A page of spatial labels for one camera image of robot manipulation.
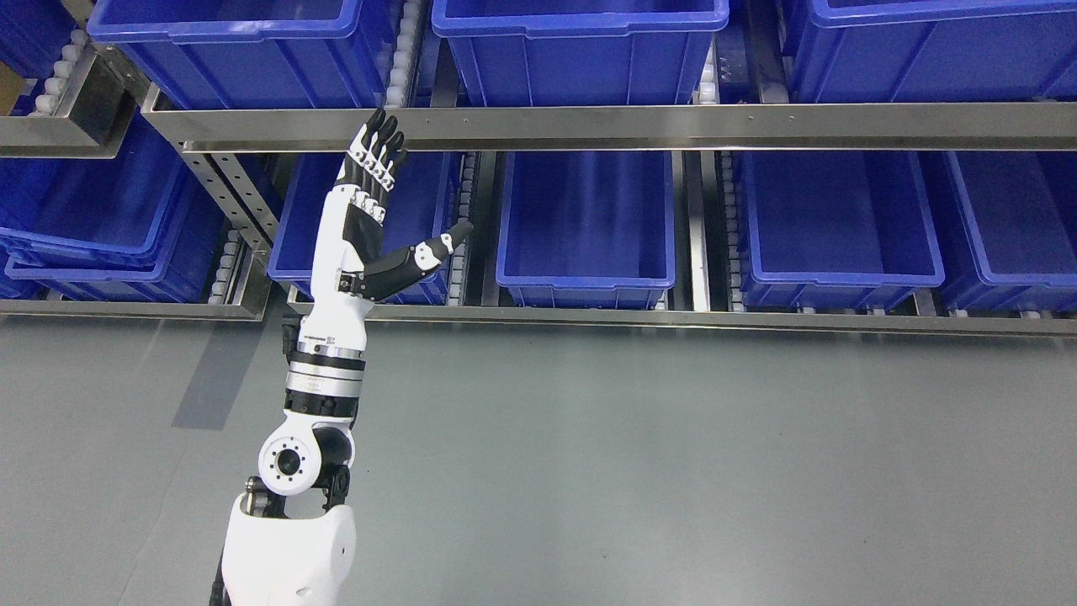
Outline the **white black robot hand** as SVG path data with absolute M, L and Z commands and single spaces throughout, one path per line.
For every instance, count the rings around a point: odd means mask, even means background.
M 397 118 L 377 109 L 358 128 L 324 197 L 316 235 L 310 294 L 313 307 L 289 338 L 286 357 L 322 354 L 355 358 L 367 346 L 366 318 L 440 269 L 474 227 L 457 221 L 426 241 L 384 252 L 384 219 L 397 169 L 406 161 Z

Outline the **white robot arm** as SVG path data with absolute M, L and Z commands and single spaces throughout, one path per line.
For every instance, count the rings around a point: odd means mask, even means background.
M 336 605 L 356 541 L 348 503 L 363 323 L 284 323 L 284 421 L 230 506 L 211 605 Z

